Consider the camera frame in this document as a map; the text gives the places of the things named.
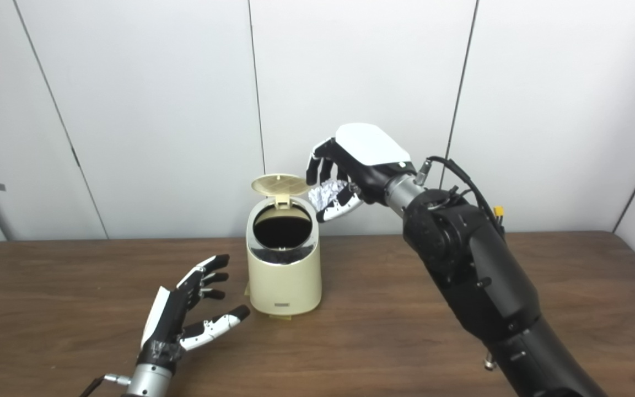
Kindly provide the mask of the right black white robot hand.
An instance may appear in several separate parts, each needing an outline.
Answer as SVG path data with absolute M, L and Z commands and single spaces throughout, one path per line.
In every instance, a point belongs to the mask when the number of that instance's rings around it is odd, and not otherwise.
M 388 207 L 390 185 L 404 175 L 414 176 L 411 156 L 374 124 L 343 124 L 333 137 L 315 145 L 308 158 L 307 185 L 324 184 L 337 168 L 345 186 L 325 205 L 316 205 L 316 219 L 327 223 L 362 204 Z

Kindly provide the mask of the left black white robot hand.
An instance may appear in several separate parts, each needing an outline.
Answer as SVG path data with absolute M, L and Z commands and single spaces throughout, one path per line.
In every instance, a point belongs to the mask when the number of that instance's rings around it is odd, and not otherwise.
M 229 279 L 227 273 L 220 272 L 229 260 L 229 254 L 209 257 L 194 265 L 174 289 L 159 287 L 144 325 L 137 364 L 148 364 L 175 374 L 186 352 L 216 340 L 247 319 L 249 307 L 239 305 L 210 320 L 185 324 L 187 314 L 202 300 L 224 299 L 223 291 L 209 285 Z

